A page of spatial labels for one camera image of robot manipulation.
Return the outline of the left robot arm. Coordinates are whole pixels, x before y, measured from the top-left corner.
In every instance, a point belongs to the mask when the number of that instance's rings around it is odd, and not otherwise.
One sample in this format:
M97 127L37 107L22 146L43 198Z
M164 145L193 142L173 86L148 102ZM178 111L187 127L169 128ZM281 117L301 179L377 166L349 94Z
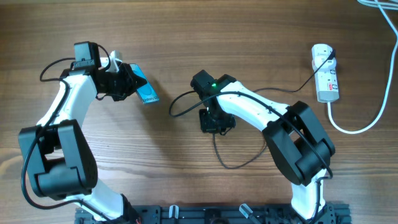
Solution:
M75 43L72 64L55 79L60 89L49 110L36 125L21 129L21 190L27 203L41 210L75 203L100 223L141 223L128 199L99 180L81 127L94 100L125 100L148 81L116 52L100 57L101 48Z

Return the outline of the smartphone with teal screen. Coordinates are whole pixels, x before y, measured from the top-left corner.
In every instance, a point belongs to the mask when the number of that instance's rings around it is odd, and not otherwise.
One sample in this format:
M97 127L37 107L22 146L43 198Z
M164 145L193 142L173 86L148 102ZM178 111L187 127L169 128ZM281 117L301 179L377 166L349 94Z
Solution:
M152 87L152 85L147 80L147 78L144 75L144 73L142 72L141 68L135 63L131 63L130 66L132 68L132 71L138 77L143 78L147 82L144 86L142 86L142 87L137 89L137 94L140 97L141 101L144 104L150 104L150 103L158 102L159 101L159 97L158 97L157 93L155 92L154 88Z

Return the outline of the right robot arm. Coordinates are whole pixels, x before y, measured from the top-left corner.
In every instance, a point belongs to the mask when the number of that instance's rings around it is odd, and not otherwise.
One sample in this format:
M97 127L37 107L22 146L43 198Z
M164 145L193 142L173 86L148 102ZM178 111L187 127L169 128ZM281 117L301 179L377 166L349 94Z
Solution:
M236 117L260 130L275 165L292 184L292 208L302 219L316 222L325 206L322 183L333 177L335 146L309 105L276 103L230 75L215 79L205 70L190 85L205 105L199 111L201 130L224 134L235 127Z

